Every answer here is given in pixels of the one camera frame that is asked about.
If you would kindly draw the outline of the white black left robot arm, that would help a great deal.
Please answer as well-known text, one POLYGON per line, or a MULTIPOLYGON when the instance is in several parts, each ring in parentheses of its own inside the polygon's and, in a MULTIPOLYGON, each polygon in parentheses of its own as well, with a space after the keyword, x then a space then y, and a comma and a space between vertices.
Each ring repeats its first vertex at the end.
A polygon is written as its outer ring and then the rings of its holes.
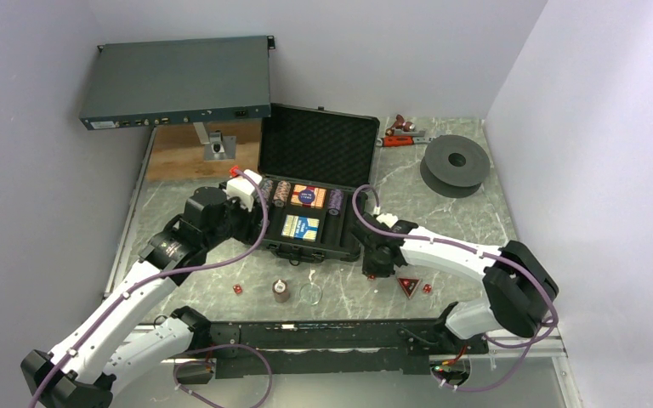
POLYGON ((235 239, 249 246, 214 264, 240 261, 254 252, 268 225, 267 202, 244 178, 225 188, 203 187, 183 212, 153 235, 111 295, 67 338, 49 351, 33 350, 20 369, 31 407, 107 407, 133 380, 166 358, 204 354, 213 345, 212 323, 184 306, 160 325, 127 342, 146 313, 193 272, 209 270, 207 255, 235 239))

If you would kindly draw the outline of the brown poker chip stack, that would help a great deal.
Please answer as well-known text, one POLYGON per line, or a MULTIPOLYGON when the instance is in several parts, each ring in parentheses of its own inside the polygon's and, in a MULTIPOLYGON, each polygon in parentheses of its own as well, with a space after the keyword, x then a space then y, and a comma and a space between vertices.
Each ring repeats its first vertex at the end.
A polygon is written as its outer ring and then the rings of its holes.
POLYGON ((272 293, 277 303, 285 303, 290 298, 288 283, 283 279, 278 279, 272 284, 272 293))

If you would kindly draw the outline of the black poker set case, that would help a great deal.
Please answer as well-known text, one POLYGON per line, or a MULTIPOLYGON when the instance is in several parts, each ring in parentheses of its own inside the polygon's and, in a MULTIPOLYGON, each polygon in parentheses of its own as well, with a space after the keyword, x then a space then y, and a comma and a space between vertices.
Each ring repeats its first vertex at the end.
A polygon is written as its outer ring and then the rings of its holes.
POLYGON ((361 245, 353 237, 354 210, 362 209, 366 196, 356 189, 368 184, 376 140, 381 127, 373 116, 340 113, 273 104, 262 122, 258 173, 274 181, 269 206, 269 228, 262 242, 265 249, 292 263, 320 263, 324 260, 354 262, 361 245), (291 184, 287 204, 276 207, 273 196, 277 184, 291 184), (295 184, 327 189, 322 209, 297 207, 290 203, 295 184), (329 215, 330 190, 344 193, 341 213, 329 215), (315 242, 281 236, 286 216, 298 215, 320 220, 315 242))

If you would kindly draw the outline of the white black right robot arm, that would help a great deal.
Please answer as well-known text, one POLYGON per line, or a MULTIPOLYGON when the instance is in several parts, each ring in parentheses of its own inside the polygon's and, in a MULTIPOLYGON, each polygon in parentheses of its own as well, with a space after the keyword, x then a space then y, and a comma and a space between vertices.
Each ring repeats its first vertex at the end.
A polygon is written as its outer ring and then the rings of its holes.
POLYGON ((554 300, 559 288, 520 241, 503 246, 468 243, 389 213, 359 215, 352 234, 364 248, 365 275, 389 277, 398 267, 427 267, 480 286, 479 297, 454 303, 441 313, 434 340, 446 353, 495 330, 535 337, 556 320, 554 300))

